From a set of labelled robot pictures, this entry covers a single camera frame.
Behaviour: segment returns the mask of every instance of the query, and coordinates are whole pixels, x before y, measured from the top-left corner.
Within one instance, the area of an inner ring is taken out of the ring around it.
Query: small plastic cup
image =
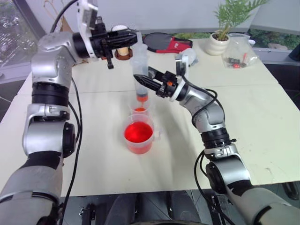
[[[131,114],[143,114],[143,115],[149,115],[150,114],[150,107],[151,102],[145,101],[145,102],[139,102],[136,99],[132,99],[132,101],[129,103],[129,108],[131,111]]]
[[[131,115],[124,123],[123,136],[129,150],[144,154],[150,150],[155,139],[153,121],[147,115]]]

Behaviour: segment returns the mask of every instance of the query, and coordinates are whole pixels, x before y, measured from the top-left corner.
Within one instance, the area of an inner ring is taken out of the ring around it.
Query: small container
[[[155,139],[153,121],[147,115],[131,115],[124,123],[123,136],[128,149],[133,153],[146,153]]]
[[[131,114],[143,114],[150,115],[151,102],[150,100],[145,102],[139,102],[136,99],[132,99],[132,101],[128,104]]]

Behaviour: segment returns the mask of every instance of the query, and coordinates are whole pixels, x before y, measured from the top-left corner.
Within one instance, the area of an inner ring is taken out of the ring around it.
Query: silver robotic arm
[[[98,8],[87,0],[81,0],[78,7],[80,33],[44,36],[31,60],[32,103],[23,133],[28,158],[0,194],[0,224],[56,224],[63,158],[71,155],[76,145],[74,125],[66,122],[72,66],[92,55],[93,59],[106,58],[108,67],[113,68],[112,49],[137,42],[130,29],[107,32],[102,18],[96,18]]]
[[[176,60],[177,76],[188,73],[185,56]],[[149,68],[149,77],[135,75],[136,80],[154,90],[160,97],[177,100],[192,115],[192,123],[201,133],[207,177],[213,190],[225,194],[249,225],[298,225],[299,209],[269,190],[252,186],[250,175],[225,128],[222,107],[206,90],[189,82],[178,83],[176,75]]]

